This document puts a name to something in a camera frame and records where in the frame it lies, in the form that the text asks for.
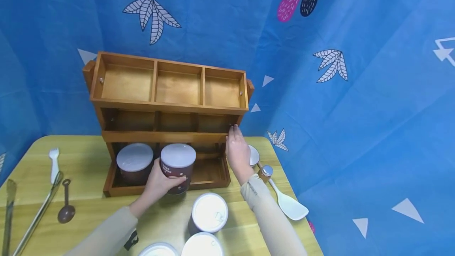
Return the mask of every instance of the sleeve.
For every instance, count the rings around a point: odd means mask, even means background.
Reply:
[[[272,256],[308,255],[288,218],[257,174],[251,176],[248,182],[242,185],[240,192],[254,212]]]
[[[111,215],[65,256],[113,256],[135,232],[137,218],[125,206]]]

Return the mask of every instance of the blue fabric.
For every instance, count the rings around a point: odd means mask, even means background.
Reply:
[[[0,183],[39,137],[100,133],[78,49],[236,68],[325,255],[452,254],[450,2],[0,0]]]

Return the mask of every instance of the small glass jar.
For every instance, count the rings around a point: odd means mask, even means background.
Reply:
[[[273,168],[269,165],[264,165],[258,171],[259,178],[261,178],[264,181],[264,183],[267,183],[270,180],[270,177],[272,177],[272,174],[273,174]]]

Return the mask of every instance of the leaf pattern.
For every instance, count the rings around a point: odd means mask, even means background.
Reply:
[[[6,153],[0,155],[0,173],[1,173],[1,170],[3,169],[3,163],[5,162],[5,156],[6,156]]]
[[[319,68],[318,70],[321,70],[323,68],[325,68],[327,65],[329,64],[332,64],[336,58],[338,57],[338,55],[340,54],[341,52],[338,51],[338,50],[332,50],[331,53],[329,53],[321,62],[321,65],[319,65]]]
[[[329,69],[326,70],[326,72],[317,80],[317,83],[326,82],[332,79],[337,72],[344,80],[348,80],[348,70],[344,62],[344,55],[341,51],[336,49],[326,49],[321,52],[314,53],[313,55],[317,58],[323,59],[318,70],[332,64]]]
[[[274,143],[275,141],[273,140],[273,136],[272,136],[272,133],[271,133],[271,132],[269,132],[269,131],[267,131],[267,134],[269,135],[269,137],[270,137],[270,140],[272,141],[272,143]]]
[[[150,30],[150,44],[155,44],[163,33],[164,23],[175,28],[180,28],[171,14],[166,11],[156,0],[135,0],[123,9],[124,13],[139,14],[139,23],[142,31],[145,30],[150,17],[152,17],[152,29]]]
[[[308,17],[316,8],[318,0],[302,0],[300,4],[300,14],[303,17]]]
[[[342,53],[340,53],[339,56],[339,64],[337,65],[338,67],[338,73],[344,80],[348,80],[348,70],[346,69],[346,64],[344,63],[344,56]]]
[[[138,14],[139,9],[141,8],[141,5],[143,4],[145,0],[135,0],[128,4],[128,6],[123,9],[123,13],[129,13],[129,14]]]
[[[150,44],[156,43],[163,32],[163,21],[158,17],[158,12],[153,9],[152,31],[150,32]]]
[[[152,0],[145,0],[139,10],[139,22],[141,29],[144,31],[147,22],[149,22],[150,15],[152,14]]]
[[[275,145],[278,148],[283,149],[284,151],[288,151],[288,148],[283,144],[284,139],[286,138],[286,132],[284,129],[281,130],[281,133],[278,138],[276,138],[276,134],[278,131],[275,131],[275,133],[271,133],[267,131],[267,134],[270,137],[270,141],[272,142],[273,145]]]
[[[161,4],[158,3],[158,1],[153,0],[153,5],[155,10],[158,12],[158,16],[160,17],[161,20],[163,20],[167,25],[173,26],[175,28],[180,28],[180,24],[177,22],[174,17],[171,16],[171,14],[166,11]]]
[[[288,148],[282,143],[277,143],[277,144],[275,144],[275,146],[278,148],[281,148],[284,151],[289,151]]]
[[[298,4],[299,0],[282,0],[278,6],[278,20],[280,22],[288,22],[294,14]]]
[[[283,143],[285,138],[286,138],[286,132],[284,131],[284,129],[282,129],[280,136],[276,140],[276,143]]]
[[[340,56],[337,56],[336,61],[329,67],[329,69],[319,78],[318,83],[323,83],[332,79],[338,70],[337,64],[339,63]]]

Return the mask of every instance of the light wood tabletop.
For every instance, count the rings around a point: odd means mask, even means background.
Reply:
[[[259,151],[262,164],[273,167],[276,186],[295,198],[269,140],[264,137],[246,137],[246,141]],[[104,197],[102,190],[111,159],[101,136],[42,137],[33,143],[9,176],[17,183],[10,253],[17,247],[51,188],[51,160],[48,152],[55,147],[60,148],[58,160],[64,179],[71,179],[70,204],[75,206],[76,214],[67,224],[57,221],[58,211],[64,204],[64,190],[61,186],[22,255],[61,256],[111,214],[137,198]],[[225,255],[270,255],[254,214],[240,195],[240,187],[232,171],[230,173],[232,182],[227,188],[188,191],[180,199],[165,196],[139,220],[139,242],[130,251],[123,250],[119,255],[136,256],[146,246],[159,241],[168,242],[177,251],[181,251],[188,238],[186,225],[192,204],[200,194],[208,191],[221,195],[229,207],[227,224],[216,234],[224,247]],[[0,188],[0,235],[3,235],[4,230],[5,205],[6,182]],[[291,223],[308,255],[323,255],[308,221],[303,219]]]

